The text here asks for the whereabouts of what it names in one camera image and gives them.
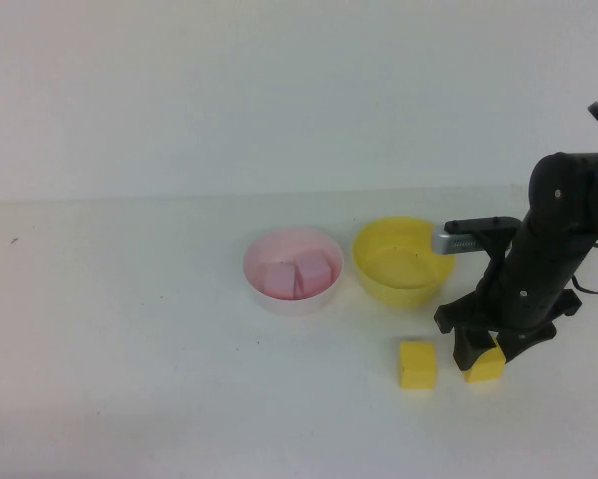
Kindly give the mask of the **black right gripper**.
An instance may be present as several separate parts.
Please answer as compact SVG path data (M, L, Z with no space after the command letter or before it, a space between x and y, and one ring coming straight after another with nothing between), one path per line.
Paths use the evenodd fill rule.
M529 223L447 223L443 232L447 253L470 252L455 243L471 237L490 257L476 290L440 307L434 316L441 332L454 329L453 357L459 369L472 368L495 348L488 331L500 332L496 340L506 363L553 339L552 332L535 331L560 314L555 304L586 257L586 234L552 235Z

